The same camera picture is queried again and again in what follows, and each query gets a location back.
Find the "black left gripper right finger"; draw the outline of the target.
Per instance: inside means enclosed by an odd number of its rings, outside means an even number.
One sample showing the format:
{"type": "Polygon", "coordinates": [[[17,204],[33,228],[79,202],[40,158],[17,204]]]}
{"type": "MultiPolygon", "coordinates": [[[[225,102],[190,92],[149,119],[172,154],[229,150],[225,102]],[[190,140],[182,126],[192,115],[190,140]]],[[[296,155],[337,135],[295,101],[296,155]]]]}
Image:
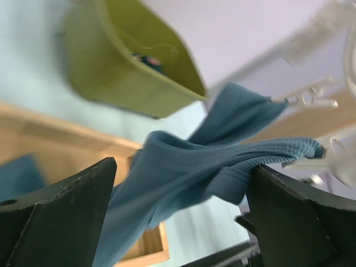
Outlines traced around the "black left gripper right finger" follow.
{"type": "Polygon", "coordinates": [[[355,266],[355,201],[256,167],[249,212],[235,220],[257,237],[264,266],[355,266]]]}

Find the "blue sock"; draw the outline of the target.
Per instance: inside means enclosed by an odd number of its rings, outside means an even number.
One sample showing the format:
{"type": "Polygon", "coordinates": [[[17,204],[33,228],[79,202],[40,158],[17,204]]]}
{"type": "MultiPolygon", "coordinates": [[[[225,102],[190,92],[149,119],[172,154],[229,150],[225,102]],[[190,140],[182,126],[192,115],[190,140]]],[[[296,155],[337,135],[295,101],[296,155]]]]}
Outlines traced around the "blue sock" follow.
{"type": "Polygon", "coordinates": [[[228,83],[188,139],[151,132],[112,190],[93,265],[115,265],[145,230],[212,196],[241,203],[256,166],[322,157],[323,147],[309,137],[246,142],[287,107],[228,83]]]}

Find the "white plastic clip hanger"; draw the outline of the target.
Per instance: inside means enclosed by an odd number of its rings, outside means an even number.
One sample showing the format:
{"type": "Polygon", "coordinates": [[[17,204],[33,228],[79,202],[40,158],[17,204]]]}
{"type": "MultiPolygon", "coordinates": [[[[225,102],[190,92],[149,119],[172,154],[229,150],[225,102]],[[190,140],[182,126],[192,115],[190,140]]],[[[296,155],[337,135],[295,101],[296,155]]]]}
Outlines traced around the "white plastic clip hanger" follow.
{"type": "Polygon", "coordinates": [[[236,81],[289,101],[290,113],[252,138],[307,136],[326,149],[320,160],[283,164],[327,172],[355,186],[355,2],[324,1],[293,38],[244,67],[236,81]]]}

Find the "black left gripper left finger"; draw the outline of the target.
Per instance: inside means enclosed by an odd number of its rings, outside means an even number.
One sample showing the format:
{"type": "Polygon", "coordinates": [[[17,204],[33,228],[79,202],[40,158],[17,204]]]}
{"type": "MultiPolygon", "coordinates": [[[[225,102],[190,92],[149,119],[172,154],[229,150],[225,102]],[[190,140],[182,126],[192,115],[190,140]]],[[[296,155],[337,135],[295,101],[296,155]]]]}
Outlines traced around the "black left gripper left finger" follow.
{"type": "Polygon", "coordinates": [[[116,170],[107,157],[1,202],[1,266],[91,266],[116,170]]]}

